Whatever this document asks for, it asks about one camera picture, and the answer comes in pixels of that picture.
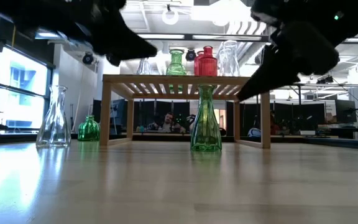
wooden shelf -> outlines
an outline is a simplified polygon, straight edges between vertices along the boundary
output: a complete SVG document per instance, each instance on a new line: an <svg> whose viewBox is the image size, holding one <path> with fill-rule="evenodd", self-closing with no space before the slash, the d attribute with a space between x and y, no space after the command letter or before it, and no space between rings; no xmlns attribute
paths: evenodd
<svg viewBox="0 0 358 224"><path fill-rule="evenodd" d="M103 83L127 100L197 100L200 84L216 85L214 100L237 100L249 77L195 77L166 75L103 75Z"/></svg>

wooden table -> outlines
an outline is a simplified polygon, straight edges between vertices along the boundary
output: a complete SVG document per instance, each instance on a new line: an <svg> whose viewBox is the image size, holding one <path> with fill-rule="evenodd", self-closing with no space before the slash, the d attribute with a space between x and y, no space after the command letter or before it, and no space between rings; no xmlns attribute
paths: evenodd
<svg viewBox="0 0 358 224"><path fill-rule="evenodd" d="M240 140L240 102L236 94L249 77L195 77L163 75L103 75L100 145L108 146L132 140L134 130L127 128L125 139L109 140L111 92L128 101L127 127L134 125L134 99L198 100L198 85L216 85L214 100L234 102L234 139L239 144L270 148L270 96L261 95L262 142Z"/></svg>

small green vase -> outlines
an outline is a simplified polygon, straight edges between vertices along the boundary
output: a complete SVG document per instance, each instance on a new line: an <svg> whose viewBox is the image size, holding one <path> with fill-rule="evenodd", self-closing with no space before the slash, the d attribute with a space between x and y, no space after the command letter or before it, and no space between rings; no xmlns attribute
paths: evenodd
<svg viewBox="0 0 358 224"><path fill-rule="evenodd" d="M186 75L186 68L181 64L181 58L184 51L173 49L169 51L171 54L171 64L167 68L167 75ZM173 85L169 85L170 91L173 91ZM183 85L178 85L178 91L183 91Z"/></svg>
<svg viewBox="0 0 358 224"><path fill-rule="evenodd" d="M191 135L191 150L216 152L222 150L221 132L216 121L212 93L213 85L199 85L200 102Z"/></svg>
<svg viewBox="0 0 358 224"><path fill-rule="evenodd" d="M78 131L79 141L99 141L99 124L94 120L93 115L86 117L84 123L80 124Z"/></svg>

red glass vase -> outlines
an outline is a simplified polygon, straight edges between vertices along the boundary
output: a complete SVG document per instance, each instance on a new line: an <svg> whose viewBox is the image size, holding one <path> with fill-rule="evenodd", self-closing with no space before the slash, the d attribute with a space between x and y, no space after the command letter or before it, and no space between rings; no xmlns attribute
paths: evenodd
<svg viewBox="0 0 358 224"><path fill-rule="evenodd" d="M200 59L204 56L203 51L197 52L197 57L194 59L194 75L200 75Z"/></svg>
<svg viewBox="0 0 358 224"><path fill-rule="evenodd" d="M212 55L212 47L204 47L204 55L199 59L199 75L198 76L212 76L218 75L218 60Z"/></svg>

green object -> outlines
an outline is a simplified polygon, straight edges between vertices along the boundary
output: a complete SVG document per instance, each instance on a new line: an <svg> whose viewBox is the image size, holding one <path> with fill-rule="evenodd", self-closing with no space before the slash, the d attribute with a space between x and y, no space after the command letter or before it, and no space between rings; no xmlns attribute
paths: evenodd
<svg viewBox="0 0 358 224"><path fill-rule="evenodd" d="M78 131L78 140L99 141L99 129L99 124L94 120L94 116L87 116L85 122L80 124L80 128Z"/></svg>
<svg viewBox="0 0 358 224"><path fill-rule="evenodd" d="M199 85L200 102L191 135L191 150L215 152L222 150L221 132L216 121L212 93L213 85Z"/></svg>
<svg viewBox="0 0 358 224"><path fill-rule="evenodd" d="M181 58L184 51L173 49L169 51L171 54L171 64L167 68L167 75L186 75L186 69L181 64ZM170 91L173 91L173 85L169 85ZM179 92L183 91L183 86L178 85Z"/></svg>

